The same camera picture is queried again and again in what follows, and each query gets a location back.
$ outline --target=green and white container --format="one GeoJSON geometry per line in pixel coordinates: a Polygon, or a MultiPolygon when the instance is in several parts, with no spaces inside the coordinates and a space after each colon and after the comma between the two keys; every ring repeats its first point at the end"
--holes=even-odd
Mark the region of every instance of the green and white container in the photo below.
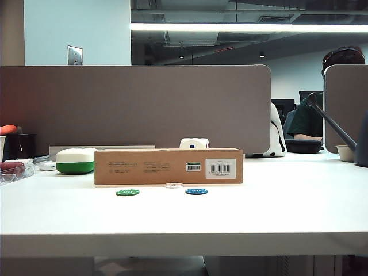
{"type": "Polygon", "coordinates": [[[63,174],[86,174],[94,170],[95,148],[68,148],[56,154],[56,169],[63,174]]]}

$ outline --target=green base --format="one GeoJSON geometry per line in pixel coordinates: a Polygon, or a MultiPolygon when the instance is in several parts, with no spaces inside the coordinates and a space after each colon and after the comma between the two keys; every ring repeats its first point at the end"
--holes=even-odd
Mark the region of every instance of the green base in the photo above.
{"type": "Polygon", "coordinates": [[[75,163],[57,163],[56,169],[63,174],[86,174],[94,170],[94,161],[75,162],[75,163]]]}

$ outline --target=green poker chip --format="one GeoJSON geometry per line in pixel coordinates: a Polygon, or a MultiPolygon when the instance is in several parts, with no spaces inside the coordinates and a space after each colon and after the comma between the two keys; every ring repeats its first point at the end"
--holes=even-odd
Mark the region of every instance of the green poker chip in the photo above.
{"type": "Polygon", "coordinates": [[[135,196],[136,194],[139,194],[139,190],[129,189],[129,190],[120,190],[116,192],[116,195],[121,197],[135,196]]]}

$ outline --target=green shirt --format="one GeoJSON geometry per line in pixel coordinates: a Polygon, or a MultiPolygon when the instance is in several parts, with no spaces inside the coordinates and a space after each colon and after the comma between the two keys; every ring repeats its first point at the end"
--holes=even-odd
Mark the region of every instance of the green shirt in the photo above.
{"type": "MultiPolygon", "coordinates": [[[[317,95],[317,103],[323,107],[323,94],[317,95]]],[[[295,112],[288,134],[304,134],[312,137],[322,137],[322,117],[303,99],[295,112]]]]}

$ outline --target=blue poker chip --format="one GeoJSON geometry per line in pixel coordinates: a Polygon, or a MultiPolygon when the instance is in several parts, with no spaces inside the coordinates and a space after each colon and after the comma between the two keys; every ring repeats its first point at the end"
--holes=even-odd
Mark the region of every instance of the blue poker chip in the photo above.
{"type": "Polygon", "coordinates": [[[185,190],[187,194],[206,194],[208,191],[206,189],[187,189],[185,190]]]}

